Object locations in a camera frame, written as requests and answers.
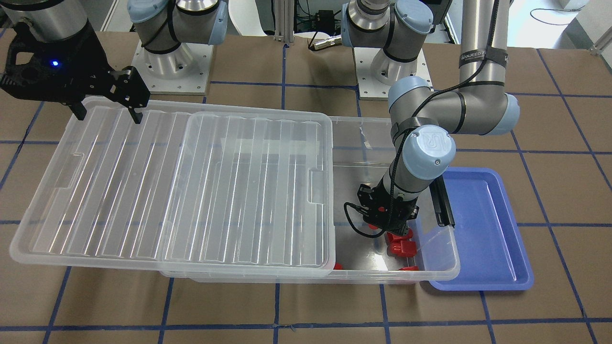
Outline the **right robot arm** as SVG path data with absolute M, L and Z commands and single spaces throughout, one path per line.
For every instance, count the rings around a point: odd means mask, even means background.
M 113 68 L 98 24 L 82 0 L 3 0 L 13 24 L 1 89 L 17 99 L 54 102 L 85 119 L 84 100 L 101 96 L 125 107 L 133 122 L 151 97 L 133 65 Z M 226 0 L 130 0 L 127 13 L 145 52 L 147 73 L 177 78 L 192 69 L 186 45 L 220 45 L 227 35 Z

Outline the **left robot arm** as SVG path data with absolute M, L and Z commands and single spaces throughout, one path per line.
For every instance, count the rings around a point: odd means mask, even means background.
M 395 157 L 376 186 L 362 184 L 359 204 L 346 202 L 376 234 L 407 235 L 417 199 L 453 161 L 453 134 L 502 135 L 516 126 L 520 107 L 505 91 L 509 0 L 466 0 L 462 10 L 459 83 L 434 92 L 418 76 L 396 80 L 388 92 Z M 380 48 L 387 59 L 414 62 L 433 28 L 419 0 L 352 0 L 342 8 L 344 46 Z

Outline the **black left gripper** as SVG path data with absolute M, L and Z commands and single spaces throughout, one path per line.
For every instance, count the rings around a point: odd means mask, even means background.
M 381 189 L 384 187 L 382 184 L 377 186 Z M 363 220 L 370 225 L 374 225 L 378 229 L 382 229 L 383 231 L 390 231 L 400 236 L 406 235 L 407 229 L 409 228 L 407 222 L 415 219 L 419 213 L 417 200 L 413 199 L 408 201 L 402 196 L 397 196 L 396 198 L 392 199 L 392 196 L 387 193 L 386 189 L 385 193 L 385 212 L 379 213 L 378 215 L 362 215 Z

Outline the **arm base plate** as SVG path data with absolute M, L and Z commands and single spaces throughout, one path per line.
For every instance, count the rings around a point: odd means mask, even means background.
M 202 95 L 214 56 L 213 45 L 183 43 L 168 54 L 147 52 L 138 42 L 132 65 L 153 95 Z
M 361 100 L 387 100 L 391 85 L 407 76 L 420 77 L 433 89 L 423 50 L 408 63 L 389 59 L 379 48 L 356 47 L 353 52 Z

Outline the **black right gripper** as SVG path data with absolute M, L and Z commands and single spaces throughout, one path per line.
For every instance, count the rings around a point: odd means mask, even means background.
M 33 36 L 24 22 L 15 24 L 14 29 Z M 83 100 L 94 95 L 125 106 L 135 124 L 142 122 L 139 109 L 146 107 L 151 96 L 146 83 L 134 66 L 114 70 L 109 65 L 92 24 L 86 22 L 83 29 L 67 39 L 42 43 L 64 62 L 61 102 L 57 103 L 70 107 L 78 120 L 85 120 L 87 115 Z

